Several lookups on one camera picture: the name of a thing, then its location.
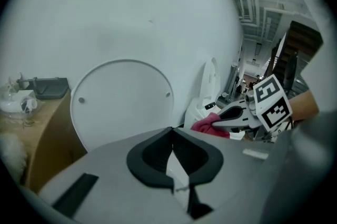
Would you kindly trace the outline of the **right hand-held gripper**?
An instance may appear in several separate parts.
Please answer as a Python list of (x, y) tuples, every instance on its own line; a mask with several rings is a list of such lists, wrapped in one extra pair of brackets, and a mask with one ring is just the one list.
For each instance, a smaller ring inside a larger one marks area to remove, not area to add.
[(230, 103), (218, 115), (221, 120), (212, 123), (216, 129), (251, 129), (253, 140), (271, 140), (272, 133), (292, 116), (292, 108), (283, 87), (272, 74), (254, 85), (245, 101)]

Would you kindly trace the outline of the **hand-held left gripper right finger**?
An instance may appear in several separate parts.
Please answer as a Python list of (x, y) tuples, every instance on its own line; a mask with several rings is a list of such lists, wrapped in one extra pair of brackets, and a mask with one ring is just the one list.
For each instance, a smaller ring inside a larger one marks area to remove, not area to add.
[(178, 160), (174, 195), (185, 212), (173, 212), (173, 223), (261, 223), (267, 197), (259, 174), (271, 145), (220, 138), (185, 129), (173, 130)]

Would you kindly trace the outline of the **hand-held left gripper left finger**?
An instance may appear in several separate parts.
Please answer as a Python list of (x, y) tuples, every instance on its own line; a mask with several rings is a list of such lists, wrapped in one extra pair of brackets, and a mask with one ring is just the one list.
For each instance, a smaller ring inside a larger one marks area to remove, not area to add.
[(53, 204), (82, 174), (97, 182), (74, 215), (80, 223), (185, 223), (186, 212), (169, 189), (150, 188), (129, 171), (131, 148), (160, 130), (100, 146), (61, 171), (42, 187), (39, 196)]

